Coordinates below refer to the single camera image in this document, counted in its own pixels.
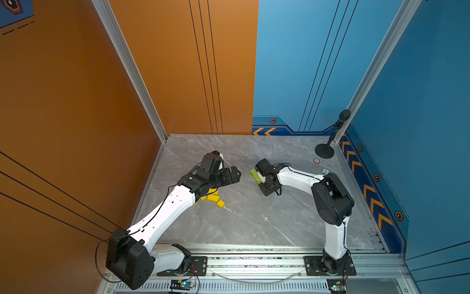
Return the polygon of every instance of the round stand base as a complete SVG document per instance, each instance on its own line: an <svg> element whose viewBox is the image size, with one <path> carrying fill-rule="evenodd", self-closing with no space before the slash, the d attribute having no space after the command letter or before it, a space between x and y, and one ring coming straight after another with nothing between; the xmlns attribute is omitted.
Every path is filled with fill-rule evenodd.
<svg viewBox="0 0 470 294"><path fill-rule="evenodd" d="M331 146L327 146L325 149L326 144L318 144L317 147L315 147L315 153L317 153L318 156L321 158L332 158L333 155L335 154L335 151Z"/></svg>

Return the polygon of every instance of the blue wall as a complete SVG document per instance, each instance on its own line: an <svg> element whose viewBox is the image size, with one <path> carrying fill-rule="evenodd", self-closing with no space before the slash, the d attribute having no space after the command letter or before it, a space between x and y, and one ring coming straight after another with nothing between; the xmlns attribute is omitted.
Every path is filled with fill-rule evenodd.
<svg viewBox="0 0 470 294"><path fill-rule="evenodd" d="M441 278L470 272L469 16L469 1L422 1L352 122L408 216L423 294L470 278Z"/></svg>
<svg viewBox="0 0 470 294"><path fill-rule="evenodd" d="M401 3L260 0L253 116L279 117L295 132L331 126L348 106Z"/></svg>

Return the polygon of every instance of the green block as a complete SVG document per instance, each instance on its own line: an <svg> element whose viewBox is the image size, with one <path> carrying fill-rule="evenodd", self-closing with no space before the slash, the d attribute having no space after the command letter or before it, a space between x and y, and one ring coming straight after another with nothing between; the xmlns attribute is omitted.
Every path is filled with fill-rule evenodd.
<svg viewBox="0 0 470 294"><path fill-rule="evenodd" d="M251 172L251 175L252 175L252 176L255 178L255 180L258 182L258 184L262 182L262 180L259 178L258 173L256 172L256 169L252 169L252 170L250 170L250 172Z"/></svg>

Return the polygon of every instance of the aluminum frame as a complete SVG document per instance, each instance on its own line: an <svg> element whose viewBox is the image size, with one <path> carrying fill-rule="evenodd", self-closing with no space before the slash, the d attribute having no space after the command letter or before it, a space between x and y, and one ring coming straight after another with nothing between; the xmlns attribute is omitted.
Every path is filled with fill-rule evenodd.
<svg viewBox="0 0 470 294"><path fill-rule="evenodd" d="M335 141L339 142L343 134L345 133L348 125L353 120L354 116L357 113L357 110L360 108L360 105L364 101L369 93L370 88L374 84L379 75L380 71L384 67L385 63L388 60L388 57L392 53L393 49L400 40L401 35L405 31L408 23L418 9L419 4L422 0L404 0L401 4L395 18L393 19L390 28L388 29L382 43L379 46L372 62L369 65L369 68L366 71L366 74L362 78L362 81L359 84L359 87L354 93L354 96L349 102L348 108L351 111L351 116L348 121L343 125L343 127L338 131L335 137Z"/></svg>
<svg viewBox="0 0 470 294"><path fill-rule="evenodd" d="M121 28L119 27L118 21L114 16L113 10L108 0L92 0L93 5L100 16L103 25L108 32L108 35L114 45L114 48L121 58L121 62L134 85L135 91L139 96L141 103L149 116L150 122L152 123L158 138L162 143L165 143L168 139L165 128L163 127L162 121L158 116L155 105L153 104L152 98L150 97L149 91L145 86L145 82L139 72L139 68L134 61L131 50L125 41L124 35L122 34Z"/></svg>

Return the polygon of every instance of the mounting plate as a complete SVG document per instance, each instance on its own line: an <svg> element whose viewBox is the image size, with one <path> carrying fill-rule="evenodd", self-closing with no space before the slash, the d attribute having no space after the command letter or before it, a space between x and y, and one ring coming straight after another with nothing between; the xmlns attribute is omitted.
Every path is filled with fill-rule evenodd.
<svg viewBox="0 0 470 294"><path fill-rule="evenodd" d="M305 270L308 276L332 276L322 270L323 263L321 262L322 256L304 256ZM356 268L354 267L353 260L348 257L345 263L345 270L348 276L356 275Z"/></svg>
<svg viewBox="0 0 470 294"><path fill-rule="evenodd" d="M191 257L191 264L194 266L194 272L198 275L198 277L203 277L206 275L206 269L207 269L207 256L192 256ZM185 276L191 276L192 273L187 272L184 275L179 275L176 274L174 270L165 270L157 273L157 276L159 277L185 277Z"/></svg>

